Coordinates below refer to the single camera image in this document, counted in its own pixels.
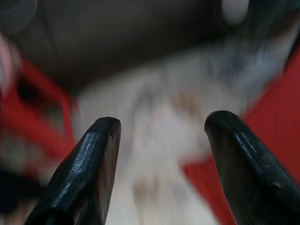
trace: red object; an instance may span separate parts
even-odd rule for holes
[[[244,121],[285,167],[300,181],[300,49],[293,55],[282,76],[270,84]],[[202,163],[183,166],[197,191],[209,202],[224,225],[235,222],[226,203],[211,157]]]
[[[40,70],[27,60],[22,60],[22,78],[37,89],[45,99],[57,103],[62,108],[65,132],[60,132],[47,121],[40,109],[22,101],[18,96],[15,82],[10,91],[2,97],[1,125],[31,143],[39,144],[46,155],[63,159],[74,147],[70,118],[71,107],[74,102],[71,97],[50,81]]]

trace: blurry background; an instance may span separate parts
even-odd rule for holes
[[[298,35],[298,5],[297,0],[6,0],[0,2],[0,31],[77,99],[76,139],[99,117],[121,120],[106,224],[211,225],[218,220],[180,164],[209,156],[203,124],[210,112],[245,112],[281,71]],[[26,83],[19,91],[26,99],[36,95]],[[58,110],[46,116],[61,126]],[[41,152],[5,132],[1,144],[0,165],[18,174]],[[35,179],[47,184],[58,163]],[[25,205],[5,216],[6,224],[22,224],[30,211]]]

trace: floor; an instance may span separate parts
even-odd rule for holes
[[[210,154],[205,118],[215,110],[245,112],[282,67],[294,34],[268,43],[263,57],[260,52],[241,52],[247,57],[238,73],[227,71],[229,59],[238,55],[232,49],[238,45],[225,41],[124,71],[81,93],[80,116],[74,120],[77,138],[99,117],[116,117],[122,123],[107,225],[218,224],[180,164],[205,160]],[[20,152],[7,156],[7,167],[16,168],[17,159],[17,170],[22,169]],[[47,182],[51,173],[42,174],[41,181]]]

